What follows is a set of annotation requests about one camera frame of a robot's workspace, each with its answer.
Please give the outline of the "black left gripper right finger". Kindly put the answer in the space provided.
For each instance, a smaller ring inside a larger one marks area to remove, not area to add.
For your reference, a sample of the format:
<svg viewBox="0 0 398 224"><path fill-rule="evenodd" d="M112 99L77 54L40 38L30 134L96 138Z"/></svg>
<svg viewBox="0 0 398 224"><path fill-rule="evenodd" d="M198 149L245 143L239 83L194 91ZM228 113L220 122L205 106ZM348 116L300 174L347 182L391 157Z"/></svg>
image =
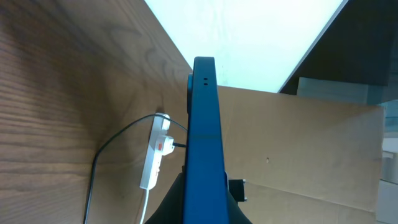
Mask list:
<svg viewBox="0 0 398 224"><path fill-rule="evenodd" d="M226 174L226 183L227 183L227 189L228 189L228 181L229 177L228 174ZM238 203L235 202L234 198L229 192L227 192L228 196L228 215L229 215L229 223L230 224L251 224L252 222L245 216L245 214L242 212L242 210L239 208Z"/></svg>

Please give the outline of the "blue Galaxy smartphone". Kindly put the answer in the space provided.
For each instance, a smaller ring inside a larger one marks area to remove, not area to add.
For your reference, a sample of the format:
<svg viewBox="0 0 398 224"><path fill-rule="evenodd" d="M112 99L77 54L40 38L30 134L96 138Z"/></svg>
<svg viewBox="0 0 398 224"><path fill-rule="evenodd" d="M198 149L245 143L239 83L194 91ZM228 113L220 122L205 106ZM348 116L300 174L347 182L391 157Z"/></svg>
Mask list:
<svg viewBox="0 0 398 224"><path fill-rule="evenodd" d="M229 223L215 59L195 57L188 116L183 223Z"/></svg>

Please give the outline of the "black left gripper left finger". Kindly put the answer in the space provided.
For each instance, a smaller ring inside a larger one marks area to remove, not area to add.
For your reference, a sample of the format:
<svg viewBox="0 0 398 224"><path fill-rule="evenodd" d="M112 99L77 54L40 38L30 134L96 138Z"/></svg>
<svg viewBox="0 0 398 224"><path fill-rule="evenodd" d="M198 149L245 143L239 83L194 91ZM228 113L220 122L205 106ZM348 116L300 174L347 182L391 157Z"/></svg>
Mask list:
<svg viewBox="0 0 398 224"><path fill-rule="evenodd" d="M182 224L185 190L185 167L179 173L158 209L146 224Z"/></svg>

